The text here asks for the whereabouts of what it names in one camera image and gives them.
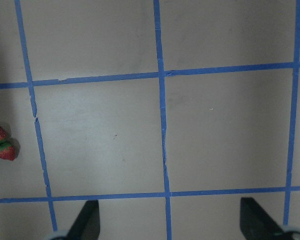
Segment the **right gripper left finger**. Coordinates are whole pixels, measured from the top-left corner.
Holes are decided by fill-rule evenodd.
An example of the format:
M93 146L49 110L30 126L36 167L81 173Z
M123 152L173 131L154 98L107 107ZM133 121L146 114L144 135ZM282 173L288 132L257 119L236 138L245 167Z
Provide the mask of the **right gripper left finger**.
M65 239L98 240L100 232L101 220L99 201L88 200L79 212Z

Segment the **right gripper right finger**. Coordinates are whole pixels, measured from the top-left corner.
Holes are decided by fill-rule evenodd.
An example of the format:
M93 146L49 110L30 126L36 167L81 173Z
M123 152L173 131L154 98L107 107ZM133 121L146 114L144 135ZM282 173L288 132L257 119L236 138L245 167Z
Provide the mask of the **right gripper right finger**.
M240 230L246 240L290 239L290 235L252 197L240 199Z

